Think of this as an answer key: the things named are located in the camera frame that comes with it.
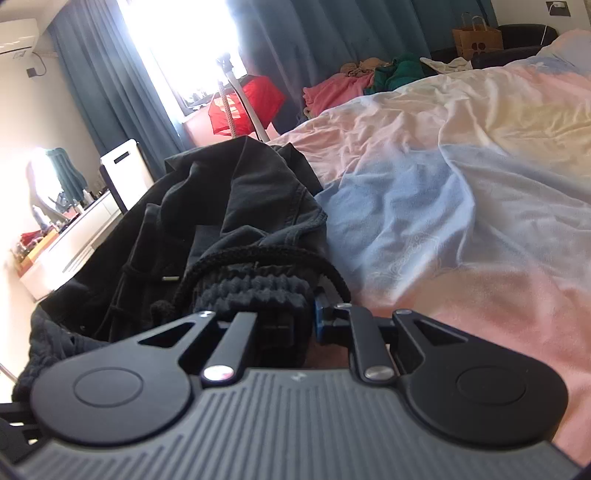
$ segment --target red item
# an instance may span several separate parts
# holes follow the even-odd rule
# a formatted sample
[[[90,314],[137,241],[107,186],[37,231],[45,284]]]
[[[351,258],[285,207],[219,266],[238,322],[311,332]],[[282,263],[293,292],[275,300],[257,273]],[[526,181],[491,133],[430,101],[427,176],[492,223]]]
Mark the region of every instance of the red item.
[[[262,126],[267,128],[273,118],[275,118],[281,105],[283,105],[285,96],[273,85],[273,82],[268,77],[246,75],[239,81],[244,94],[252,104],[252,108],[256,112]],[[236,92],[232,90],[232,93],[227,93],[226,97],[230,105],[234,125],[236,126],[236,134],[248,135],[254,132],[255,128],[248,118],[248,114],[244,110],[244,106],[238,99]],[[213,100],[209,103],[207,113],[212,122],[214,134],[232,135],[228,126],[228,120],[226,119],[226,112],[223,109],[223,101],[219,93],[215,94]]]
[[[29,232],[29,233],[21,233],[21,243],[26,247],[33,240],[35,240],[35,238],[37,238],[38,236],[42,236],[42,233],[40,230],[37,230],[35,232]]]

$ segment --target black knit fabric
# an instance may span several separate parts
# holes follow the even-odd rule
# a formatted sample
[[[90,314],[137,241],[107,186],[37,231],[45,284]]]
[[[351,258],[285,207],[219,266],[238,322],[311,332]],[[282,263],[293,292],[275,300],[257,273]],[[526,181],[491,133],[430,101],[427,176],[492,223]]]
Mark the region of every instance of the black knit fabric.
[[[30,362],[13,392],[26,400],[55,362],[199,310],[227,320],[289,315],[292,348],[265,353],[298,365],[311,333],[321,275],[349,292],[324,258],[320,183],[291,145],[242,137],[167,160],[168,174],[32,318]]]

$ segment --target brown paper bag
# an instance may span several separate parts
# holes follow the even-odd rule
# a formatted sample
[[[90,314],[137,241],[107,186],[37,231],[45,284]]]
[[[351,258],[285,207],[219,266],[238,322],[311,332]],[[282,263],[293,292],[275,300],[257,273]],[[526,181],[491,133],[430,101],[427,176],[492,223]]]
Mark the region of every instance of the brown paper bag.
[[[482,25],[476,25],[475,19],[480,18]],[[486,25],[484,18],[479,15],[472,17],[472,26],[454,28],[453,39],[456,43],[457,54],[466,60],[471,60],[474,55],[487,51],[503,50],[503,36],[500,30]]]

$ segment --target green clothing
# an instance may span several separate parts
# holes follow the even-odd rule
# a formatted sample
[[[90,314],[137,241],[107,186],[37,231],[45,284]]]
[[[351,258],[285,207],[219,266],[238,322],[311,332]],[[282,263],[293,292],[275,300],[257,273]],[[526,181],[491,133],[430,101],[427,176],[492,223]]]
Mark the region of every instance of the green clothing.
[[[413,53],[405,53],[392,61],[388,67],[375,69],[374,84],[363,90],[365,95],[392,92],[402,85],[426,77],[421,60]]]

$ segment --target black sofa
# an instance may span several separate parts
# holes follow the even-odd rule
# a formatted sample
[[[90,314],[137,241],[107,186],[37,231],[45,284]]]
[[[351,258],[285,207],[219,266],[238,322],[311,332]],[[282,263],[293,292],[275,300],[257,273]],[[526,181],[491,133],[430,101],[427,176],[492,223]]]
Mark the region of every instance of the black sofa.
[[[542,47],[550,45],[558,32],[552,27],[540,24],[500,25],[504,50],[481,53],[472,57],[472,68],[502,67],[514,60],[526,59],[537,54]],[[431,52],[431,58],[449,63],[457,57],[455,47]]]

